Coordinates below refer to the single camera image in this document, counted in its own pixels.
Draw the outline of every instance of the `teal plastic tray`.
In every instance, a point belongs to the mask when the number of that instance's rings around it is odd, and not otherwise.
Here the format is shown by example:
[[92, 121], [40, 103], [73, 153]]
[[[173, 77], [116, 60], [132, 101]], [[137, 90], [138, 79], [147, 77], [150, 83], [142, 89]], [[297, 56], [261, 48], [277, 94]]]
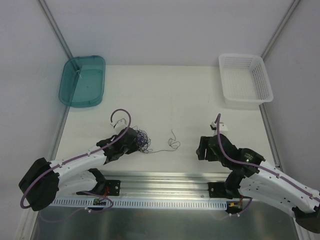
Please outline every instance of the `teal plastic tray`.
[[59, 100], [74, 108], [101, 103], [105, 90], [106, 61], [101, 56], [74, 57], [63, 68]]

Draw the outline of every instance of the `white table surface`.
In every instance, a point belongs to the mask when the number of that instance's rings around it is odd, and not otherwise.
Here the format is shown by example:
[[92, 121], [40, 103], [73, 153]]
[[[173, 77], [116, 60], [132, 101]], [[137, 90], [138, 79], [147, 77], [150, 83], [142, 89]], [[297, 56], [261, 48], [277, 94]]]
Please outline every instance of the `white table surface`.
[[[226, 108], [218, 67], [107, 65], [102, 102], [70, 108], [57, 159], [85, 152], [114, 133], [110, 115], [118, 108], [132, 117], [131, 126], [145, 130], [154, 151], [170, 149], [171, 130], [181, 146], [173, 152], [135, 152], [101, 167], [121, 172], [229, 173], [219, 162], [199, 161], [201, 136], [211, 136], [210, 123], [221, 113], [227, 137], [238, 148], [250, 148], [274, 165], [260, 111]], [[118, 112], [114, 121], [127, 118]]]

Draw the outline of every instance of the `white mesh basket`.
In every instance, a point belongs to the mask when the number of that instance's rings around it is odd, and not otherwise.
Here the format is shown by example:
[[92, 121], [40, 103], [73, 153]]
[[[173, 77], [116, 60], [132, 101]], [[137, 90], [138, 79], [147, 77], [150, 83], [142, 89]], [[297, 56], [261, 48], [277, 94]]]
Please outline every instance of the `white mesh basket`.
[[219, 66], [224, 101], [228, 107], [257, 109], [260, 104], [274, 99], [261, 57], [222, 54]]

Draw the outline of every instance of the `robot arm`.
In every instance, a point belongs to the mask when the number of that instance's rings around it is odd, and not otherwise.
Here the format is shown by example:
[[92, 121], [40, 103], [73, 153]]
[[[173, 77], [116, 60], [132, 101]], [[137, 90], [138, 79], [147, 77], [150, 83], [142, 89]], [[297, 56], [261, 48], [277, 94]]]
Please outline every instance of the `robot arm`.
[[[103, 195], [106, 179], [96, 168], [139, 149], [137, 132], [129, 127], [129, 119], [128, 126], [124, 119], [113, 126], [118, 135], [99, 141], [80, 155], [53, 161], [45, 158], [36, 160], [19, 183], [24, 193], [21, 207], [39, 211], [58, 196], [82, 191]], [[30, 203], [29, 206], [24, 206], [24, 199]]]
[[270, 165], [260, 154], [248, 148], [236, 148], [220, 133], [218, 116], [211, 124], [212, 137], [202, 136], [196, 153], [199, 160], [219, 161], [232, 172], [224, 182], [228, 198], [240, 195], [276, 207], [303, 228], [320, 233], [320, 192], [294, 180]]

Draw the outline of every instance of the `tangled wire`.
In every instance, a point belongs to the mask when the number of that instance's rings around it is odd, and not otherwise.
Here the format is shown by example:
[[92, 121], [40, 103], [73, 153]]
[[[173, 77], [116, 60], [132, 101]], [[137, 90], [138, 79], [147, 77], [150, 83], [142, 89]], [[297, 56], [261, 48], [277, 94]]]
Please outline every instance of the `tangled wire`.
[[172, 135], [174, 138], [170, 137], [168, 139], [168, 145], [170, 148], [172, 149], [163, 149], [163, 150], [159, 150], [159, 151], [154, 151], [152, 148], [149, 149], [150, 145], [151, 145], [151, 139], [148, 137], [148, 134], [146, 133], [146, 131], [138, 129], [137, 126], [134, 126], [133, 129], [136, 131], [137, 133], [137, 137], [136, 137], [136, 142], [139, 146], [139, 152], [144, 153], [144, 154], [154, 154], [154, 153], [159, 153], [159, 152], [173, 152], [175, 150], [177, 150], [181, 143], [179, 141], [177, 141], [176, 139], [176, 135], [174, 134], [174, 132], [171, 130]]

